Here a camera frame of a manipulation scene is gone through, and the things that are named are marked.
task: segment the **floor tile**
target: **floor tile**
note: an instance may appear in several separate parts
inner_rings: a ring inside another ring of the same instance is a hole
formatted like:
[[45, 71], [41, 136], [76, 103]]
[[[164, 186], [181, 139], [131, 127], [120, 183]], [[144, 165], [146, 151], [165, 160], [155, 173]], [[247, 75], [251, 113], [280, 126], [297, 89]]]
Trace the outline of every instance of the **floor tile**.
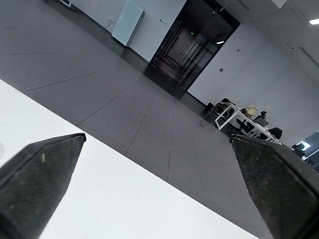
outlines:
[[171, 96], [169, 93], [167, 93], [165, 90], [163, 90], [161, 88], [158, 91], [156, 101], [161, 105], [165, 105], [168, 107], [171, 107], [171, 106], [174, 107], [176, 98], [174, 98], [173, 96]]
[[17, 46], [18, 53], [58, 52], [57, 36], [46, 31], [45, 34], [26, 30], [6, 31], [5, 40]]
[[194, 111], [196, 114], [200, 114], [204, 109], [205, 105], [202, 104], [200, 107], [198, 107], [197, 99], [192, 96], [191, 94], [184, 94], [180, 99], [180, 102], [187, 105], [192, 111]]
[[237, 219], [236, 222], [234, 222], [234, 224], [236, 224], [237, 226], [241, 227], [242, 229], [250, 232], [251, 234], [253, 234], [254, 236], [256, 236], [259, 239], [273, 239], [273, 237], [271, 235], [265, 234], [260, 229], [252, 227], [250, 224], [248, 224], [240, 219]]
[[204, 195], [207, 200], [216, 203], [218, 206], [235, 215], [235, 209], [229, 195], [229, 189], [221, 180], [216, 169], [201, 168], [201, 178]]
[[145, 87], [145, 80], [141, 79], [107, 104], [105, 110], [110, 114], [126, 118], [131, 123], [140, 126], [154, 101], [155, 93], [153, 90], [149, 91]]
[[182, 153], [187, 159], [198, 164], [194, 135], [187, 129], [184, 131], [175, 131], [173, 128], [170, 146], [174, 150]]
[[206, 203], [205, 206], [208, 207], [209, 209], [213, 210], [215, 213], [219, 214], [223, 218], [229, 220], [230, 222], [236, 224], [237, 223], [237, 217], [235, 214], [232, 214], [231, 212], [227, 211], [223, 207], [221, 207], [219, 204], [216, 202], [207, 199], [206, 198]]
[[127, 158], [129, 158], [130, 160], [132, 160], [133, 162], [137, 163], [139, 166], [146, 169], [147, 171], [151, 172], [152, 174], [156, 175], [157, 177], [159, 177], [162, 180], [167, 182], [167, 173], [165, 171], [159, 169], [157, 166], [152, 164], [150, 161], [133, 153], [131, 150], [129, 150], [125, 156]]
[[112, 140], [128, 148], [138, 131], [139, 127], [129, 120], [109, 114], [104, 108], [89, 117], [85, 123], [93, 126], [96, 130], [107, 135]]
[[145, 76], [138, 82], [138, 84], [136, 84], [136, 86], [137, 89], [144, 94], [150, 93], [156, 95], [160, 91], [160, 87]]
[[89, 133], [90, 135], [92, 135], [96, 139], [100, 140], [101, 142], [105, 143], [107, 146], [109, 146], [112, 149], [116, 150], [120, 154], [122, 154], [122, 155], [126, 154], [126, 152], [128, 150], [127, 147], [124, 147], [123, 145], [121, 145], [120, 143], [118, 143], [115, 140], [111, 139], [107, 135], [101, 133], [100, 131], [98, 131], [97, 129], [95, 129], [94, 127], [89, 125], [88, 123], [83, 122], [83, 123], [79, 124], [78, 127], [80, 129], [82, 129], [83, 131]]
[[77, 34], [78, 36], [72, 36], [75, 39], [82, 39], [82, 41], [74, 40], [74, 43], [71, 47], [68, 46], [68, 49], [62, 52], [97, 52], [97, 53], [106, 53], [106, 54], [114, 54], [111, 50], [109, 50], [105, 45], [101, 42], [96, 41], [93, 37], [88, 35], [86, 32], [80, 32]]
[[0, 55], [10, 55], [20, 53], [18, 47], [4, 37], [0, 38]]
[[29, 88], [38, 88], [64, 80], [49, 67], [36, 62], [30, 55], [0, 56], [0, 69]]
[[165, 173], [168, 172], [169, 144], [139, 129], [130, 151], [149, 161]]
[[222, 135], [221, 132], [213, 132], [210, 136], [195, 136], [196, 153], [201, 166], [238, 164], [228, 138]]
[[230, 165], [219, 166], [218, 169], [223, 173], [223, 180], [228, 189], [232, 192], [241, 194], [246, 198], [250, 198], [244, 178], [240, 172], [230, 169]]
[[130, 66], [82, 76], [71, 81], [82, 89], [110, 101], [141, 79], [139, 74], [131, 74], [129, 78], [125, 77], [123, 72], [126, 71], [130, 72]]
[[202, 117], [196, 114], [194, 111], [192, 111], [189, 107], [187, 107], [185, 104], [183, 104], [180, 101], [177, 101], [175, 104], [175, 109], [178, 113], [180, 113], [183, 116], [187, 116], [187, 119], [196, 126], [199, 122], [202, 121]]
[[168, 174], [204, 196], [199, 166], [174, 149], [170, 151]]
[[188, 185], [182, 183], [178, 179], [168, 176], [168, 183], [172, 185], [173, 187], [177, 188], [178, 190], [182, 191], [184, 194], [187, 196], [191, 197], [192, 199], [196, 200], [197, 202], [205, 205], [206, 204], [206, 199], [198, 192], [193, 190], [191, 187]]
[[182, 114], [176, 108], [174, 108], [173, 113], [172, 129], [174, 132], [183, 134], [188, 133], [189, 135], [192, 135], [192, 137], [194, 138], [194, 123], [189, 119], [187, 114]]
[[[212, 140], [213, 135], [221, 133], [216, 127], [214, 127], [204, 119], [201, 119], [198, 126], [200, 129], [195, 132], [195, 138], [198, 141], [210, 141]], [[227, 141], [227, 137], [224, 136], [221, 136], [220, 139]]]
[[157, 97], [143, 120], [142, 129], [170, 143], [173, 104], [174, 101], [165, 104], [161, 96], [157, 94]]
[[144, 75], [131, 65], [123, 65], [107, 71], [108, 79], [127, 88], [138, 82]]
[[51, 67], [67, 79], [112, 69], [126, 64], [126, 62], [119, 57], [95, 52], [34, 54], [33, 56], [37, 61]]
[[58, 106], [57, 104], [54, 104], [46, 97], [39, 94], [37, 91], [27, 91], [24, 94], [74, 125], [78, 125], [81, 122], [79, 118], [72, 115], [70, 112], [66, 111], [64, 108]]
[[75, 81], [66, 81], [37, 90], [51, 102], [84, 120], [105, 105], [109, 99], [83, 89]]
[[251, 227], [261, 231], [261, 223], [264, 223], [258, 209], [252, 199], [243, 197], [242, 195], [230, 192], [231, 200], [234, 205], [237, 217], [246, 222]]
[[264, 221], [260, 222], [260, 228], [266, 239], [273, 239], [273, 235]]

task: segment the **gray tile floor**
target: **gray tile floor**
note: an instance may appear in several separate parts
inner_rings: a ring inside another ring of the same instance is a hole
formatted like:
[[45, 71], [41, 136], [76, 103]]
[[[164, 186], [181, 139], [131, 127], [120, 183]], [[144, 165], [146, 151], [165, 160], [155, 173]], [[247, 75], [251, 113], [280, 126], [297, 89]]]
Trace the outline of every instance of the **gray tile floor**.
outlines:
[[221, 216], [272, 238], [228, 137], [45, 2], [0, 1], [0, 78]]

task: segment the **wall outlet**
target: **wall outlet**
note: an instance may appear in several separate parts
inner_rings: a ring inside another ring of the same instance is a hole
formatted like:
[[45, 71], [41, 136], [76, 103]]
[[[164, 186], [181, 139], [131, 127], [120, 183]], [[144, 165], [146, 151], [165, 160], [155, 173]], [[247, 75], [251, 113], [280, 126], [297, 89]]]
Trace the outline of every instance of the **wall outlet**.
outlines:
[[162, 19], [159, 20], [161, 24], [163, 24], [164, 26], [167, 25], [167, 23], [165, 21], [163, 21]]
[[109, 17], [109, 23], [114, 23], [115, 21], [113, 20], [113, 18], [110, 16]]

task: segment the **white desk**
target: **white desk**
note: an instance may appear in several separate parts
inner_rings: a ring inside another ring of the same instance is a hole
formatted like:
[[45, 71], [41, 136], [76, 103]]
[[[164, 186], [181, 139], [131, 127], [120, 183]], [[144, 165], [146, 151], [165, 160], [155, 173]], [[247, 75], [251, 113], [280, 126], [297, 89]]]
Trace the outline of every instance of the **white desk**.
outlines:
[[[0, 167], [27, 144], [82, 132], [0, 80]], [[41, 239], [256, 239], [86, 134]]]
[[[222, 125], [219, 124], [218, 120], [221, 119], [224, 114], [226, 114], [226, 112], [228, 112], [230, 109], [234, 109], [234, 113], [231, 115], [231, 117], [229, 117]], [[266, 137], [268, 141], [271, 141], [273, 143], [277, 143], [277, 144], [282, 144], [280, 143], [280, 141], [278, 139], [276, 139], [275, 137], [273, 137], [270, 133], [268, 133], [266, 131], [265, 128], [263, 128], [262, 126], [260, 126], [259, 124], [253, 122], [251, 119], [249, 119], [248, 117], [246, 117], [243, 113], [241, 113], [241, 111], [233, 104], [230, 104], [224, 111], [223, 113], [221, 113], [217, 119], [215, 119], [215, 123], [218, 127], [218, 130], [221, 130], [225, 125], [227, 125], [235, 116], [240, 116], [241, 118], [243, 118], [244, 120], [246, 120], [247, 122], [251, 123], [260, 133], [263, 133]]]

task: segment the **black door frame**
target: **black door frame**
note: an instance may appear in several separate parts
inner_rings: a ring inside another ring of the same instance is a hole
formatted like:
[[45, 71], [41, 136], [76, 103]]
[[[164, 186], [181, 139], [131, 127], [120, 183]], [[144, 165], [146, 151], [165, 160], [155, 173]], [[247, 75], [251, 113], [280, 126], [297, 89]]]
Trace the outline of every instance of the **black door frame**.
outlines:
[[[170, 29], [168, 30], [163, 42], [160, 44], [159, 48], [157, 49], [155, 55], [153, 56], [153, 58], [151, 59], [150, 63], [154, 63], [158, 58], [158, 51], [161, 49], [162, 45], [164, 44], [164, 42], [167, 42], [167, 37], [169, 37], [169, 35], [172, 34], [172, 29], [175, 27], [176, 24], [178, 24], [179, 19], [181, 18], [181, 13], [183, 8], [185, 7], [185, 5], [187, 4], [187, 1], [185, 2], [184, 6], [182, 7], [180, 13], [178, 14], [176, 20], [174, 21], [174, 23], [172, 24], [172, 26], [170, 27]], [[216, 2], [216, 0], [203, 0], [204, 2], [206, 2], [215, 12], [217, 12], [226, 22], [228, 22], [231, 26], [234, 27], [233, 31], [228, 35], [228, 37], [225, 39], [225, 41], [228, 40], [228, 38], [236, 31], [236, 29], [239, 27], [240, 23], [239, 21], [237, 21], [232, 15], [230, 15], [225, 9], [223, 9], [224, 7], [221, 6], [218, 2]], [[168, 49], [168, 46], [171, 45], [171, 43], [167, 44], [167, 46], [165, 46], [164, 48], [166, 48], [166, 50]], [[205, 66], [199, 71], [199, 73], [197, 74], [197, 76], [194, 78], [194, 80], [192, 80], [192, 82], [184, 89], [184, 91], [188, 91], [188, 89], [192, 86], [192, 84], [197, 80], [198, 76], [202, 73], [202, 71], [207, 67], [207, 65], [210, 63], [210, 61], [215, 57], [215, 55], [219, 52], [220, 48], [222, 47], [222, 45], [219, 46], [219, 48], [216, 50], [216, 52], [214, 52], [214, 54], [212, 55], [212, 57], [208, 60], [208, 62], [205, 64]]]

